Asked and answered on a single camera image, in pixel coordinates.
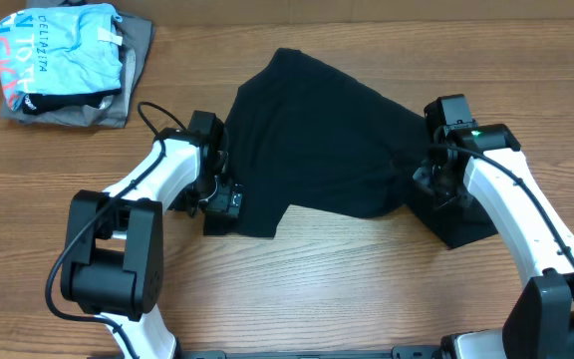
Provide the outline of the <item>black t-shirt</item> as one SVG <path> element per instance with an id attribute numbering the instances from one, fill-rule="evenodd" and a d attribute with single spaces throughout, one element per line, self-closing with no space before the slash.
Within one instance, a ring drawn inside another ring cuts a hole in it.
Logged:
<path id="1" fill-rule="evenodd" d="M 299 50 L 277 49 L 239 87 L 225 129 L 242 206 L 207 215 L 206 235 L 274 237 L 291 205 L 357 218 L 405 205 L 450 248 L 497 233 L 479 204 L 437 209 L 415 184 L 431 142 L 420 115 Z"/>

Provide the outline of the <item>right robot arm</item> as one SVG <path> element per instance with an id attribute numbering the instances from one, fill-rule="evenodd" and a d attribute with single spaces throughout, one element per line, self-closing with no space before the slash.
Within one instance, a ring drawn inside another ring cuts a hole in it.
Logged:
<path id="1" fill-rule="evenodd" d="M 436 209 L 481 206 L 513 257 L 522 292 L 503 326 L 397 348 L 398 358 L 574 358 L 574 234 L 504 124 L 480 125 L 462 94 L 424 109 L 430 154 L 414 175 Z"/>

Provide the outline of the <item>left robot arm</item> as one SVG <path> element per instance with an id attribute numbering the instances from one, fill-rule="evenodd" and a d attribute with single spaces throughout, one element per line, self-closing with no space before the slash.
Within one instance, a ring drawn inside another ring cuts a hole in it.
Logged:
<path id="1" fill-rule="evenodd" d="M 228 133 L 215 114 L 154 133 L 150 153 L 126 177 L 72 199 L 64 251 L 47 283 L 77 303 L 83 322 L 104 324 L 125 358 L 179 358 L 157 306 L 163 284 L 163 216 L 204 212 L 232 224 L 242 187 L 225 175 Z"/>

